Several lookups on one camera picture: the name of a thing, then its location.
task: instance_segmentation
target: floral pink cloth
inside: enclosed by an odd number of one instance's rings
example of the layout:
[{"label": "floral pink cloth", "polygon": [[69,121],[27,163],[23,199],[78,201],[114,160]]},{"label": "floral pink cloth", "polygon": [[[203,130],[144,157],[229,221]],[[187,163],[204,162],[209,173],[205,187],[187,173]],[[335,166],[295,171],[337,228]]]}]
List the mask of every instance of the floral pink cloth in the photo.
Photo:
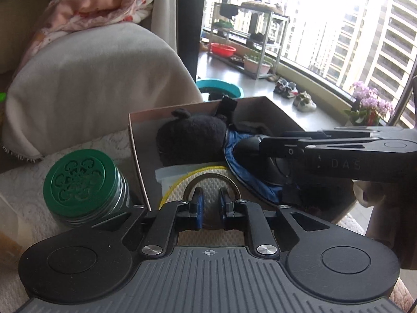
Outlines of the floral pink cloth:
[{"label": "floral pink cloth", "polygon": [[35,32],[15,75],[43,47],[66,34],[111,25],[139,23],[152,9],[153,0],[53,0],[37,21]]}]

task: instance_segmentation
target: white curtain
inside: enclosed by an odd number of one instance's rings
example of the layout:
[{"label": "white curtain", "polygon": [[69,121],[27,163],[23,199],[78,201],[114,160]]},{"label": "white curtain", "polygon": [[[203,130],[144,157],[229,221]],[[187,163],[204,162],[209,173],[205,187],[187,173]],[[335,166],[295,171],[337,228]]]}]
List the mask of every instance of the white curtain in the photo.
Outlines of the white curtain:
[{"label": "white curtain", "polygon": [[177,51],[177,0],[154,0],[151,31]]}]

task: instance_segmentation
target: yellow insole edge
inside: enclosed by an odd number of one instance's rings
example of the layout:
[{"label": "yellow insole edge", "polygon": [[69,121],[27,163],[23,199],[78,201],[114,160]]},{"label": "yellow insole edge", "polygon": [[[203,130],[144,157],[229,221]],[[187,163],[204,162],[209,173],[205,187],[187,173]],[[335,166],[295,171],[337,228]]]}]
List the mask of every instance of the yellow insole edge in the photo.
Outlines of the yellow insole edge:
[{"label": "yellow insole edge", "polygon": [[204,168],[200,168],[200,169],[196,169],[195,171],[192,171],[186,175],[184,175],[183,177],[181,177],[180,179],[178,179],[169,189],[168,192],[166,192],[166,194],[162,197],[162,200],[159,204],[159,209],[161,209],[161,207],[166,203],[166,201],[168,200],[169,196],[172,194],[172,192],[175,190],[175,188],[184,180],[186,180],[187,178],[189,178],[190,176],[193,176],[194,174],[197,174],[199,172],[202,171],[207,171],[209,169],[228,169],[225,166],[209,166],[209,167],[204,167]]}]

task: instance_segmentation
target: metal shelf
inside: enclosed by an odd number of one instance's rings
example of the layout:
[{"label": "metal shelf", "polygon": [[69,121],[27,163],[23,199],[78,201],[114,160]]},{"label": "metal shelf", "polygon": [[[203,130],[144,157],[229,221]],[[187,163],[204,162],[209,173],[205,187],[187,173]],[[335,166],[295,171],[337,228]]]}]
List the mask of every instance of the metal shelf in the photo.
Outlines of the metal shelf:
[{"label": "metal shelf", "polygon": [[212,52],[208,52],[208,55],[215,57],[217,60],[220,60],[224,63],[226,63],[227,65],[229,65],[230,67],[236,68],[237,70],[241,71],[243,74],[246,74],[247,76],[250,76],[252,79],[266,79],[267,77],[270,77],[272,74],[268,73],[268,74],[259,74],[258,77],[256,77],[256,74],[247,71],[246,69],[244,69],[242,66],[239,66],[233,62],[231,62],[230,60],[228,60],[225,57],[221,57],[217,54],[214,54]]},{"label": "metal shelf", "polygon": [[[241,38],[245,39],[246,41],[252,41],[253,43],[255,43],[256,45],[258,45],[260,47],[263,46],[262,42],[255,41],[255,40],[251,39],[250,38],[251,35],[248,34],[248,33],[241,32],[241,31],[238,31],[238,30],[235,30],[235,29],[232,29],[232,28],[212,27],[212,29],[216,29],[217,31],[220,31],[220,32],[236,35],[238,37],[241,37]],[[268,47],[268,48],[281,48],[281,45],[278,44],[278,43],[267,43],[266,47]]]},{"label": "metal shelf", "polygon": [[[223,57],[220,57],[216,54],[213,53],[209,53],[211,56],[215,57],[218,60],[223,61],[224,63],[228,64],[229,66],[232,66],[234,68],[236,68],[237,70],[240,70],[241,72],[243,72],[244,74],[250,76],[253,79],[262,79],[262,78],[266,78],[268,76],[270,76],[271,74],[260,74],[261,71],[261,65],[264,62],[264,57],[265,57],[265,50],[266,48],[278,48],[278,53],[277,53],[277,58],[275,60],[275,64],[272,67],[273,72],[277,71],[277,67],[278,67],[278,63],[281,57],[281,51],[282,51],[282,44],[284,42],[285,39],[285,33],[290,21],[290,18],[288,16],[284,16],[284,15],[280,15],[280,14],[276,14],[273,11],[262,11],[262,10],[257,10],[257,9],[252,9],[252,8],[247,8],[247,7],[241,7],[241,6],[237,6],[239,8],[239,10],[244,10],[244,11],[249,11],[249,12],[256,12],[257,14],[261,14],[263,15],[264,18],[264,22],[266,22],[266,26],[265,24],[262,24],[260,31],[263,33],[263,41],[254,41],[252,39],[250,39],[250,34],[245,33],[245,32],[241,32],[235,29],[230,29],[230,28],[221,28],[221,27],[214,27],[214,20],[215,19],[220,19],[220,6],[222,4],[220,3],[215,3],[214,4],[214,11],[213,11],[213,16],[211,19],[211,30],[210,30],[210,38],[209,38],[209,48],[210,48],[210,44],[213,42],[213,34],[214,34],[214,30],[216,29],[218,32],[224,32],[226,33],[226,44],[228,44],[229,42],[229,36],[232,34],[233,36],[236,37],[240,37],[243,38],[247,41],[251,41],[253,44],[261,47],[260,52],[259,52],[259,63],[258,63],[258,69],[257,69],[257,74],[253,74],[251,72],[248,72],[247,70],[245,70],[243,67],[238,66],[237,64],[234,64],[233,62],[230,62],[228,59],[225,59]],[[281,30],[281,34],[279,36],[279,41],[274,43],[274,44],[268,44],[268,38],[269,38],[269,33],[271,30],[271,25],[273,20],[281,20],[282,22],[280,22],[280,27],[282,27]]]}]

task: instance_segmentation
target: plant pot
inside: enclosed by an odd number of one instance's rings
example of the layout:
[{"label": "plant pot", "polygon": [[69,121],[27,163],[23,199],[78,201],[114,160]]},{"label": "plant pot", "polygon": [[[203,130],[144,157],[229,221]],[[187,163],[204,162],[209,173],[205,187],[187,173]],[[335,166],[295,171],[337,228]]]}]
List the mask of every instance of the plant pot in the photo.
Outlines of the plant pot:
[{"label": "plant pot", "polygon": [[[251,59],[244,59],[243,60],[243,67],[245,68],[245,70],[247,70],[248,72],[251,72],[253,74],[256,74],[258,72],[258,62],[251,60]],[[263,63],[261,66],[261,71],[260,74],[267,74],[269,69],[270,69],[270,65]]]}]

